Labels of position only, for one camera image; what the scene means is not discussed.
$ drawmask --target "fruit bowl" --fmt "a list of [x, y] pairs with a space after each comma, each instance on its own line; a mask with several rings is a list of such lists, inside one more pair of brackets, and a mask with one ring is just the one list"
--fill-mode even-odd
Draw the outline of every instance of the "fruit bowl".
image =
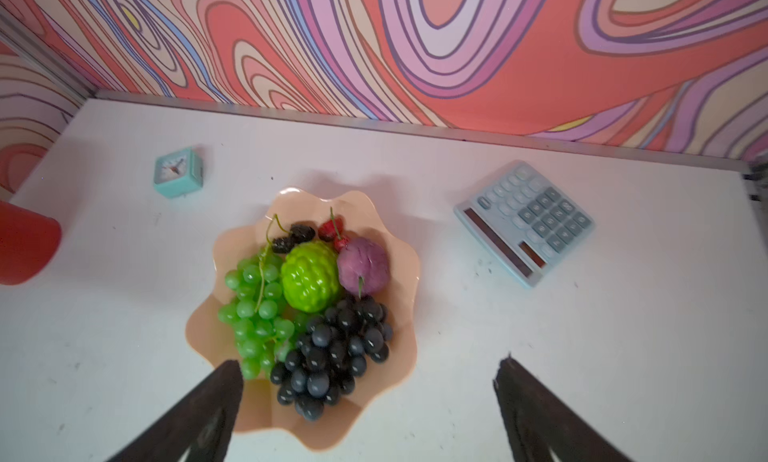
[[343, 215], [348, 231], [378, 243], [389, 256], [392, 280], [376, 293], [376, 300], [389, 309], [388, 322], [395, 333], [389, 343], [389, 359], [385, 364], [369, 364], [366, 376], [355, 391], [341, 398], [315, 422], [305, 420], [291, 406], [279, 405], [276, 400], [279, 386], [266, 379], [246, 380], [235, 432], [282, 429], [291, 432], [311, 450], [328, 450], [341, 442], [374, 398], [406, 380], [416, 366], [413, 304], [420, 271], [418, 255], [410, 245], [388, 232], [370, 198], [360, 191], [323, 200], [298, 188], [286, 188], [257, 223], [219, 235], [214, 243], [214, 291], [187, 322], [187, 342], [214, 367], [230, 359], [242, 361], [232, 329], [216, 316], [219, 308], [233, 296], [224, 284], [224, 275], [240, 259], [257, 253], [266, 243], [266, 229], [274, 214], [278, 214], [284, 225], [319, 222], [327, 219], [331, 208]]

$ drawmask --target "alarm clock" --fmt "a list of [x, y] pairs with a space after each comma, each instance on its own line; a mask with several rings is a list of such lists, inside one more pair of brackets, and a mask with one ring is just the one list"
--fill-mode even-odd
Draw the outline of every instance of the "alarm clock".
[[166, 198], [203, 188], [203, 160], [184, 149], [158, 157], [154, 162], [154, 189]]

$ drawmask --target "wavy patterned wall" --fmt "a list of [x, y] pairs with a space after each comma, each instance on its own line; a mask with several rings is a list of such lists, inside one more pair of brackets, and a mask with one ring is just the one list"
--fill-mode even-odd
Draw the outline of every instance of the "wavy patterned wall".
[[78, 108], [78, 102], [0, 43], [0, 200], [22, 185]]
[[735, 159], [768, 0], [0, 0], [113, 90]]

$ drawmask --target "calculator keypad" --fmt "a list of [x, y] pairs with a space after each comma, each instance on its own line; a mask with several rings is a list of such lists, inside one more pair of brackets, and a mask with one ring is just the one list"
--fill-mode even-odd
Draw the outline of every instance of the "calculator keypad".
[[476, 200], [485, 210], [495, 205], [496, 216], [520, 230], [517, 243], [525, 241], [551, 263], [583, 237], [592, 224], [589, 217], [527, 165], [513, 169]]

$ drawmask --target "white table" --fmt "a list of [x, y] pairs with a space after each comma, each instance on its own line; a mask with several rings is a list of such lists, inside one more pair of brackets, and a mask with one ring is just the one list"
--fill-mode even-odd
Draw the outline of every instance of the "white table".
[[[205, 188], [168, 201], [154, 159], [188, 145]], [[451, 212], [514, 159], [598, 223], [534, 290]], [[420, 254], [418, 362], [338, 448], [261, 432], [229, 460], [510, 460], [509, 353], [635, 460], [768, 458], [768, 259], [736, 172], [91, 100], [13, 199], [64, 238], [0, 287], [0, 460], [104, 460], [204, 378], [184, 325], [214, 239], [288, 185], [365, 191]]]

